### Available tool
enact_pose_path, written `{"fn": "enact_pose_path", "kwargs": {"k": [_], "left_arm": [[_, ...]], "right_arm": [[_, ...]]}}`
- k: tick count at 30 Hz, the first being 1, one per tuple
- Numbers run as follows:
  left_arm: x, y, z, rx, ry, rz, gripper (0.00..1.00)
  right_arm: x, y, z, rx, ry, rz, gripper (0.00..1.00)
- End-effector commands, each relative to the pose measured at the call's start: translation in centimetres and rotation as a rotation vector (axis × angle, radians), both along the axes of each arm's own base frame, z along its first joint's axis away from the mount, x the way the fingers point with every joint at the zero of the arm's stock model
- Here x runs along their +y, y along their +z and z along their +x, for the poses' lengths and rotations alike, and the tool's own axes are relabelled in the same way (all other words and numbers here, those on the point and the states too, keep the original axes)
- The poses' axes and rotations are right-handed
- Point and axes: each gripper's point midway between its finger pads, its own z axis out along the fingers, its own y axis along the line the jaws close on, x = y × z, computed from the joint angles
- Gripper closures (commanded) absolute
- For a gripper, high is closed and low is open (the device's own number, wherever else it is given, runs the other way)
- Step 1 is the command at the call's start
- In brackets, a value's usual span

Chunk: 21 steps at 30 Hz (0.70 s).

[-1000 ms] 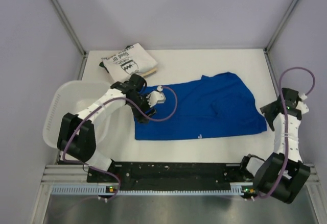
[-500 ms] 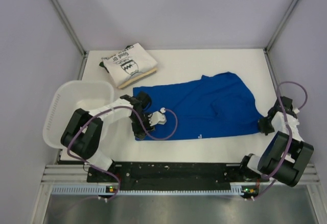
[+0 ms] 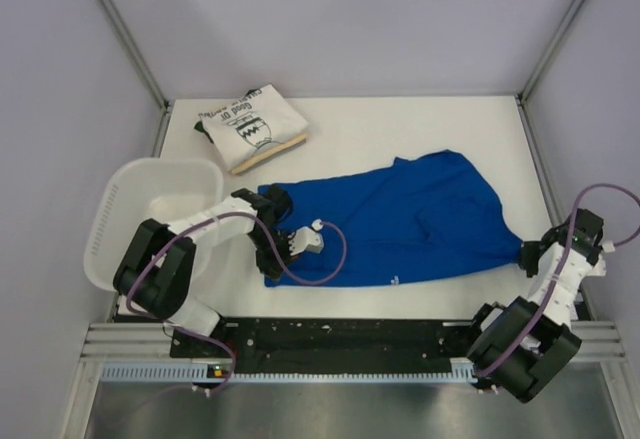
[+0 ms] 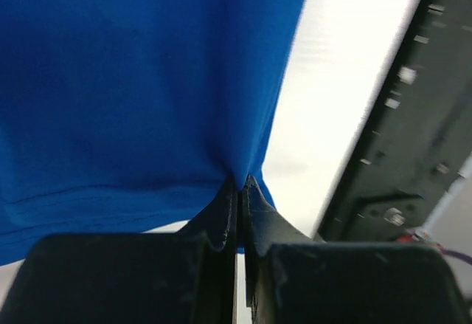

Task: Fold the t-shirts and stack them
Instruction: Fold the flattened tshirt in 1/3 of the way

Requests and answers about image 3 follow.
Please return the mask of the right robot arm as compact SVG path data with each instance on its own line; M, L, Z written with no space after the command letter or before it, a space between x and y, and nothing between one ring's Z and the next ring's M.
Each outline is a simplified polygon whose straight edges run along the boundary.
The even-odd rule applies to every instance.
M578 353L572 309L582 280L605 274L604 220L580 208L570 226L565 220L522 244L517 263L534 280L527 296L485 303L471 320L466 357L479 392L506 391L528 403Z

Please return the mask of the blue t-shirt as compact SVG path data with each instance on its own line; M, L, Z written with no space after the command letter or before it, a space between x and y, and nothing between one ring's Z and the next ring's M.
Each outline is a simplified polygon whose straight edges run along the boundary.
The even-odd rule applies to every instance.
M462 154L397 158L359 174L283 184L288 230L327 220L324 249L291 271L327 287L391 286L479 273L517 261L521 239L501 201Z

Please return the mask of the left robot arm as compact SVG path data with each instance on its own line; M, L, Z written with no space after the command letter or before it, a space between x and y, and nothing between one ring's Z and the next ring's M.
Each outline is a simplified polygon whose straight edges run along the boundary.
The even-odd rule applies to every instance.
M293 212L293 200L272 185L261 193L242 188L222 202L184 219L144 220L115 273L113 286L129 307L193 331L192 343L205 355L226 346L221 316L196 299L191 283L208 267L217 246L241 235L255 248L255 263L269 279L279 280L291 260L294 233L280 224Z

